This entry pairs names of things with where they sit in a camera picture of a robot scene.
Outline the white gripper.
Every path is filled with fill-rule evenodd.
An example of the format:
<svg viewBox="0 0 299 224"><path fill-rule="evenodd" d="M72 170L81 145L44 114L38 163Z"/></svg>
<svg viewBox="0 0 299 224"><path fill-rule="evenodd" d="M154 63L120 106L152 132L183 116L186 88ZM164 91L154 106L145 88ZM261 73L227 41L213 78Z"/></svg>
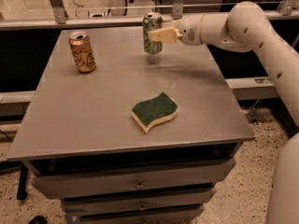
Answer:
<svg viewBox="0 0 299 224"><path fill-rule="evenodd" d="M165 21L163 29L148 33L152 42L176 43L188 46L207 44L217 36L216 19L212 15L190 15L181 20Z"/></svg>

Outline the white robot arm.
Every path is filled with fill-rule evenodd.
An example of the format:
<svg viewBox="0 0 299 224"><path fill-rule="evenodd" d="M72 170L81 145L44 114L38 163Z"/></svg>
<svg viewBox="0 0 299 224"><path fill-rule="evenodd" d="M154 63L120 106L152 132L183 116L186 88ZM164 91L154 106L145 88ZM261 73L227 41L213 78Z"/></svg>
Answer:
<svg viewBox="0 0 299 224"><path fill-rule="evenodd" d="M227 14L188 15L149 32L149 40L252 50L299 125L299 53L274 30L257 4L241 2ZM299 133L281 150L272 184L265 224L299 224Z"/></svg>

